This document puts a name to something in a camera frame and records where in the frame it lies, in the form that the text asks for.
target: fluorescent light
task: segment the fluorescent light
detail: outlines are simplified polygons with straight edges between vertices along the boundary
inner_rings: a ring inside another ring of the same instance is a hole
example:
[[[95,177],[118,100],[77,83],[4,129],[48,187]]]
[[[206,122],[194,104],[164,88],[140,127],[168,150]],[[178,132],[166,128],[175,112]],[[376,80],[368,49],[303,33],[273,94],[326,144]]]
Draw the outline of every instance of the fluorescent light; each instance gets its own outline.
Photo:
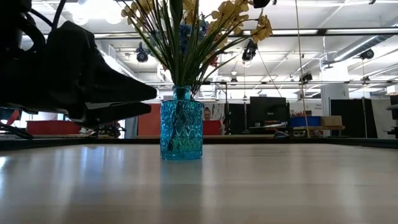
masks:
[[[398,32],[398,27],[396,28],[382,28],[382,29],[328,29],[326,34],[377,34],[380,32],[395,34]]]
[[[73,21],[84,25],[89,19],[105,19],[110,24],[122,21],[121,6],[112,0],[87,0],[84,4],[71,4],[68,10],[73,15]]]
[[[94,34],[96,39],[107,39],[107,38],[127,38],[127,37],[140,37],[138,33],[102,33],[102,34]]]
[[[300,30],[300,35],[304,34],[316,34],[318,30]],[[273,30],[273,35],[298,35],[297,30]]]
[[[392,86],[387,86],[387,93],[396,93],[398,92],[398,86],[397,85],[392,85]]]

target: person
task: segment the person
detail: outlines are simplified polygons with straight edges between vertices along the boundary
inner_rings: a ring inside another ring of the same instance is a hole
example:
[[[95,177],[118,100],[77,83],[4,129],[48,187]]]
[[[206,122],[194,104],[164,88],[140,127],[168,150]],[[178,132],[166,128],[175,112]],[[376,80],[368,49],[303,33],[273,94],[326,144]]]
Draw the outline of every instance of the person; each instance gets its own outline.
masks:
[[[211,111],[208,107],[205,108],[204,119],[205,121],[209,121],[211,118]]]

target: table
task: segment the table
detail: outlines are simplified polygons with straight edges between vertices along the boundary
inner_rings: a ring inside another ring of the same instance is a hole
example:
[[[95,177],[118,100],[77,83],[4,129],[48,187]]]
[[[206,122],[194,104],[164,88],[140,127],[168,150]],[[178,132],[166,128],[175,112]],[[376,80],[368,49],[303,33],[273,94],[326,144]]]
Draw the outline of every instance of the table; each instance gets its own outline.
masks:
[[[345,126],[309,126],[308,130],[309,131],[324,131],[324,130],[330,130],[330,131],[338,131],[338,135],[341,136],[341,131],[344,130],[346,127]],[[293,127],[293,131],[306,131],[307,132],[307,127],[302,126],[302,127]]]
[[[329,144],[1,152],[0,223],[398,223],[398,151]]]
[[[227,135],[204,135],[204,139],[247,139],[247,138],[273,138],[273,134],[227,134]],[[137,139],[160,139],[160,136],[136,136]]]

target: textured glass pattern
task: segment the textured glass pattern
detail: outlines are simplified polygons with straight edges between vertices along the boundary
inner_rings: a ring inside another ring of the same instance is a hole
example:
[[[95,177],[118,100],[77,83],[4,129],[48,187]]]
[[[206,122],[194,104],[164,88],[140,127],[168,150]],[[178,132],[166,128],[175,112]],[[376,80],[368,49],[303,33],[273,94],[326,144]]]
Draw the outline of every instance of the textured glass pattern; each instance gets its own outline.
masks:
[[[202,104],[186,99],[165,101],[162,103],[160,116],[160,156],[163,159],[174,160],[201,158]]]

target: red panel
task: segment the red panel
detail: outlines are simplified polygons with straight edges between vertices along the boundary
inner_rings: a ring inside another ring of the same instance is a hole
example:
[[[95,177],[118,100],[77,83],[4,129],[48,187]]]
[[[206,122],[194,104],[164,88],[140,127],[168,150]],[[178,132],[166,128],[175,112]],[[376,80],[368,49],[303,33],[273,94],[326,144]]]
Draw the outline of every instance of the red panel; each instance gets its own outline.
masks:
[[[26,131],[33,135],[79,134],[80,126],[71,121],[28,121]]]
[[[203,135],[220,135],[220,121],[203,121]]]
[[[139,136],[160,136],[160,103],[150,104],[150,113],[138,117]]]

